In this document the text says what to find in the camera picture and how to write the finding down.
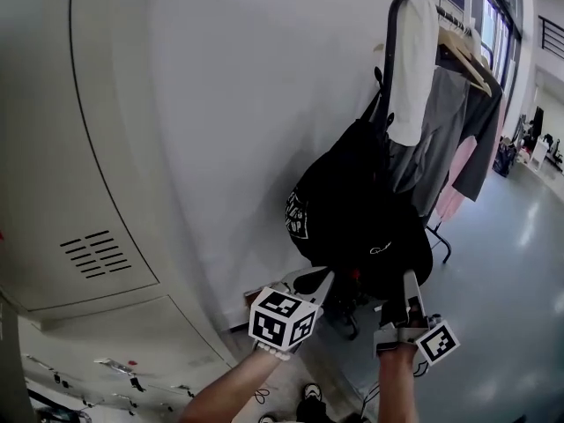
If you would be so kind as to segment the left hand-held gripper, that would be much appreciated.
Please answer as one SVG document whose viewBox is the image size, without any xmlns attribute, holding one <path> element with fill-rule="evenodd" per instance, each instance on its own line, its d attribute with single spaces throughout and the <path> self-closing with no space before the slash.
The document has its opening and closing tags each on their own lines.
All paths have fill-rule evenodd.
<svg viewBox="0 0 564 423">
<path fill-rule="evenodd" d="M 310 267 L 263 288 L 250 307 L 249 336 L 283 353 L 297 349 L 312 335 L 334 278 L 327 267 Z"/>
</svg>

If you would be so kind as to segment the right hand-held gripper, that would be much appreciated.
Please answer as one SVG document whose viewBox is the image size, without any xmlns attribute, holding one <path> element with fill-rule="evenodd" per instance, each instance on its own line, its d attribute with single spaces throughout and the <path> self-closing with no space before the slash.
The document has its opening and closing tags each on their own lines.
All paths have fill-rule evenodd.
<svg viewBox="0 0 564 423">
<path fill-rule="evenodd" d="M 459 346 L 448 322 L 440 315 L 427 318 L 419 283 L 414 271 L 403 276 L 404 301 L 409 327 L 386 324 L 374 333 L 374 356 L 396 349 L 400 344 L 415 345 L 429 366 L 450 355 Z"/>
</svg>

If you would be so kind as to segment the black garment with white logo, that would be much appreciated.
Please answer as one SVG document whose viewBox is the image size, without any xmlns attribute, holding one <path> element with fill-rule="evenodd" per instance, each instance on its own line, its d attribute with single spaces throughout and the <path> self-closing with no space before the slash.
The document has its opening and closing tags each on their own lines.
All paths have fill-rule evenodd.
<svg viewBox="0 0 564 423">
<path fill-rule="evenodd" d="M 376 211 L 354 242 L 351 264 L 358 272 L 360 290 L 389 300 L 400 291 L 403 276 L 413 271 L 423 285 L 433 269 L 433 254 L 417 210 L 394 199 Z"/>
</svg>

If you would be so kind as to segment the clothes rack with garments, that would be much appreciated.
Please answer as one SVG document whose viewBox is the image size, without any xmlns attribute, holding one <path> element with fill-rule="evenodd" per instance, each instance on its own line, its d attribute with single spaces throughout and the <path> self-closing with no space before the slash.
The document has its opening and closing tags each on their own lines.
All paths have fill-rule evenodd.
<svg viewBox="0 0 564 423">
<path fill-rule="evenodd" d="M 389 112 L 389 104 L 390 104 L 391 80 L 393 76 L 394 48 L 396 45 L 396 38 L 397 38 L 397 14 L 400 8 L 400 4 L 403 2 L 404 0 L 393 0 L 390 5 L 386 41 L 384 43 L 383 75 L 380 84 L 381 97 L 375 110 L 375 119 L 378 118 L 385 122 L 385 128 L 383 129 L 383 133 L 385 134 L 386 140 L 389 143 L 389 147 L 390 147 L 390 143 L 394 142 L 389 137 L 388 128 L 390 127 L 390 125 L 393 123 L 394 120 L 394 115 Z M 470 50 L 472 54 L 472 58 L 475 58 L 481 62 L 481 53 L 480 53 L 481 38 L 479 34 L 476 32 L 476 30 L 472 26 L 465 25 L 460 20 L 454 18 L 451 14 L 446 12 L 446 10 L 440 5 L 436 4 L 436 11 L 438 13 L 439 28 L 442 26 L 445 29 L 452 31 L 455 34 L 457 34 L 459 37 L 461 37 L 462 40 L 464 41 L 465 46 Z M 491 71 L 483 63 L 482 65 L 491 73 Z M 474 82 L 474 78 L 472 77 L 472 75 L 453 56 L 453 54 L 446 47 L 442 45 L 441 46 L 437 45 L 434 71 L 439 67 L 462 74 L 466 79 L 469 80 L 470 86 L 472 86 L 471 84 Z M 448 178 L 449 178 L 449 174 L 447 176 L 446 182 L 442 187 L 442 190 L 447 184 Z M 410 194 L 406 192 L 396 193 L 393 190 L 391 191 L 401 197 L 406 197 L 408 203 L 412 204 Z M 422 222 L 428 222 L 428 220 L 432 215 L 437 215 L 434 208 L 425 217 L 419 216 Z"/>
</svg>

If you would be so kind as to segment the person's right forearm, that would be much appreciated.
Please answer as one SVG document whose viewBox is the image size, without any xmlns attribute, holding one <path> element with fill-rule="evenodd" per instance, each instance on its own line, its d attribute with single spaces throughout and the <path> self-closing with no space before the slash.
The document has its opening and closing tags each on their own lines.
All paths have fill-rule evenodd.
<svg viewBox="0 0 564 423">
<path fill-rule="evenodd" d="M 416 352 L 415 345 L 399 344 L 395 349 L 378 353 L 378 423 L 419 423 L 413 376 Z"/>
</svg>

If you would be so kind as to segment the person's left forearm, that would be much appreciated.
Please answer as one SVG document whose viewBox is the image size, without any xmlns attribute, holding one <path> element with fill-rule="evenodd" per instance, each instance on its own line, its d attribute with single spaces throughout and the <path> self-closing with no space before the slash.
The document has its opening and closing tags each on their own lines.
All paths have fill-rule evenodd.
<svg viewBox="0 0 564 423">
<path fill-rule="evenodd" d="M 290 355 L 257 348 L 236 367 L 200 391 L 178 423 L 231 423 L 272 372 Z"/>
</svg>

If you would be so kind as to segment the black backpack with white print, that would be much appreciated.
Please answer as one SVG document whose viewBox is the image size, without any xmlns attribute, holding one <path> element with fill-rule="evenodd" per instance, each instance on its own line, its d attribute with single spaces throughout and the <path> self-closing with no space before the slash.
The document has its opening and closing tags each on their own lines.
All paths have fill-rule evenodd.
<svg viewBox="0 0 564 423">
<path fill-rule="evenodd" d="M 314 266 L 360 269 L 391 247 L 389 150 L 380 95 L 299 179 L 286 200 L 286 229 Z"/>
</svg>

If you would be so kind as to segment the pink hanging garment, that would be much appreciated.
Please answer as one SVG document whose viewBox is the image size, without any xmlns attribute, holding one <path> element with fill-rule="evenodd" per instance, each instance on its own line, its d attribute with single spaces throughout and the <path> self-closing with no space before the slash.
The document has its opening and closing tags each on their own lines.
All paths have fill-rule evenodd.
<svg viewBox="0 0 564 423">
<path fill-rule="evenodd" d="M 483 165 L 483 162 L 479 164 L 479 171 L 477 173 L 470 172 L 470 178 L 461 178 L 461 176 L 465 169 L 470 170 L 471 156 L 479 147 L 479 144 L 474 136 L 469 136 L 458 146 L 450 165 L 447 184 L 441 191 L 434 208 L 440 221 L 451 219 L 465 199 L 470 199 L 473 202 L 477 200 L 484 180 L 494 163 L 497 145 L 499 144 L 503 129 L 506 108 L 507 99 L 502 97 L 494 119 L 496 131 L 493 135 L 493 140 L 482 145 L 486 148 L 486 153 L 489 154 L 488 161 L 485 165 Z"/>
</svg>

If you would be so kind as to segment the person's leg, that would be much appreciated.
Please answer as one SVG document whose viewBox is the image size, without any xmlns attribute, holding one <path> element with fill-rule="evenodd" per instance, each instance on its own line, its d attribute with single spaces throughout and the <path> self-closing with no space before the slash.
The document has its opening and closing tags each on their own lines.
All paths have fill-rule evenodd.
<svg viewBox="0 0 564 423">
<path fill-rule="evenodd" d="M 327 413 L 326 404 L 317 397 L 302 399 L 296 409 L 296 421 L 300 423 L 336 423 Z"/>
</svg>

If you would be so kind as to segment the light grey hanging garment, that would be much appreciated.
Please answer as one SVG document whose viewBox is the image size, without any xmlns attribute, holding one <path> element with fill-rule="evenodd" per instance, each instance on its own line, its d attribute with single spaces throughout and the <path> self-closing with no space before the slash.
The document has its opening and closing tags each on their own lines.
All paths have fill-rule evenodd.
<svg viewBox="0 0 564 423">
<path fill-rule="evenodd" d="M 396 193 L 411 195 L 420 217 L 433 210 L 447 180 L 464 127 L 469 89 L 462 74 L 437 68 L 420 141 L 415 146 L 390 143 L 389 185 Z"/>
</svg>

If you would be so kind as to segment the black duffel bag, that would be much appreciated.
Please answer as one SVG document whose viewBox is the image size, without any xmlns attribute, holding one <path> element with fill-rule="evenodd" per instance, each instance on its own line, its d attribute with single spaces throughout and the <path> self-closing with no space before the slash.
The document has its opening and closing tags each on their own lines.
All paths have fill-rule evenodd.
<svg viewBox="0 0 564 423">
<path fill-rule="evenodd" d="M 500 142 L 493 162 L 493 170 L 502 177 L 507 177 L 515 163 L 516 146 L 513 143 Z"/>
</svg>

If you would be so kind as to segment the dark grey hanging shirt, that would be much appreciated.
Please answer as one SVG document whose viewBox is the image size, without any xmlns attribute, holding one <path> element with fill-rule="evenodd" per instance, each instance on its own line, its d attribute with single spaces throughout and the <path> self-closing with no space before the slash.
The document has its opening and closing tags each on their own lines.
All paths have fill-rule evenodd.
<svg viewBox="0 0 564 423">
<path fill-rule="evenodd" d="M 479 147 L 471 156 L 470 170 L 465 169 L 461 178 L 470 178 L 470 172 L 477 173 L 479 171 L 479 164 L 481 162 L 483 162 L 483 165 L 487 163 L 489 154 L 486 153 L 486 148 L 482 145 L 493 140 L 496 131 L 494 119 L 503 97 L 500 85 L 482 63 L 472 58 L 471 64 L 490 86 L 492 96 L 489 97 L 474 86 L 469 88 L 464 125 L 459 144 L 467 137 L 474 136 Z"/>
</svg>

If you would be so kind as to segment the small white table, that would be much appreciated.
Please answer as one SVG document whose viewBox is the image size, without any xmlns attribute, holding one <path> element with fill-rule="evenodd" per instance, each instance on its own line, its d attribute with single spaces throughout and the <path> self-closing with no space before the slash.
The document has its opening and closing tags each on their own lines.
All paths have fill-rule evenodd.
<svg viewBox="0 0 564 423">
<path fill-rule="evenodd" d="M 542 139 L 539 139 L 528 161 L 528 167 L 533 171 L 538 172 L 544 163 L 548 150 L 549 144 Z"/>
</svg>

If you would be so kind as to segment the white hanging garment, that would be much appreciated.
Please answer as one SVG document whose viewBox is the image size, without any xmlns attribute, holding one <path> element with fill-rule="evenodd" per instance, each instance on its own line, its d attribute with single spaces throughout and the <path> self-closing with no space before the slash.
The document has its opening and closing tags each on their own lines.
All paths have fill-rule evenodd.
<svg viewBox="0 0 564 423">
<path fill-rule="evenodd" d="M 433 0 L 404 0 L 397 14 L 389 112 L 394 115 L 388 128 L 392 141 L 415 146 L 431 91 L 439 22 Z"/>
</svg>

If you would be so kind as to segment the wooden clothes hanger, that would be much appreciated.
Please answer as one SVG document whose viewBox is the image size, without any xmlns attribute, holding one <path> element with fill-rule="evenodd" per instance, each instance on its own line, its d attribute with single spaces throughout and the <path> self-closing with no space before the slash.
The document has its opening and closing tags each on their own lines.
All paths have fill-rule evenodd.
<svg viewBox="0 0 564 423">
<path fill-rule="evenodd" d="M 489 97 L 492 96 L 492 91 L 488 83 L 483 79 L 479 72 L 472 66 L 470 60 L 472 59 L 472 54 L 470 50 L 465 46 L 464 41 L 454 32 L 445 29 L 444 27 L 439 28 L 438 41 L 439 46 L 446 47 L 453 56 L 465 67 L 466 70 L 474 78 L 472 86 L 483 91 Z"/>
</svg>

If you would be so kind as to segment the glass sliding door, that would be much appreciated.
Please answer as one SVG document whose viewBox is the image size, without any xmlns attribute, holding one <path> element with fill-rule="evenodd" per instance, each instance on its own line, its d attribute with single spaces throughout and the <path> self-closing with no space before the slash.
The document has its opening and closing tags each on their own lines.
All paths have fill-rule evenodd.
<svg viewBox="0 0 564 423">
<path fill-rule="evenodd" d="M 521 53 L 523 0 L 482 1 L 482 53 L 510 103 Z"/>
</svg>

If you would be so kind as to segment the grey metal locker cabinet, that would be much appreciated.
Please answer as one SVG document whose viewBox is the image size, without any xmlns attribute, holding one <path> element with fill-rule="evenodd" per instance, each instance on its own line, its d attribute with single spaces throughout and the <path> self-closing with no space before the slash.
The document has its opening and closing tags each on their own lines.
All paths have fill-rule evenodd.
<svg viewBox="0 0 564 423">
<path fill-rule="evenodd" d="M 0 0 L 0 422 L 176 423 L 233 357 L 156 114 L 148 0 Z"/>
</svg>

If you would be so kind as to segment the black metal railing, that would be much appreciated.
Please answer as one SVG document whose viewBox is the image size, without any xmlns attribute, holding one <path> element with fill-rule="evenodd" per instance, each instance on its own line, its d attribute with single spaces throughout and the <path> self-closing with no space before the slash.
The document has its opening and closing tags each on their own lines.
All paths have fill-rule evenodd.
<svg viewBox="0 0 564 423">
<path fill-rule="evenodd" d="M 540 47 L 564 61 L 564 27 L 550 19 L 539 16 Z"/>
</svg>

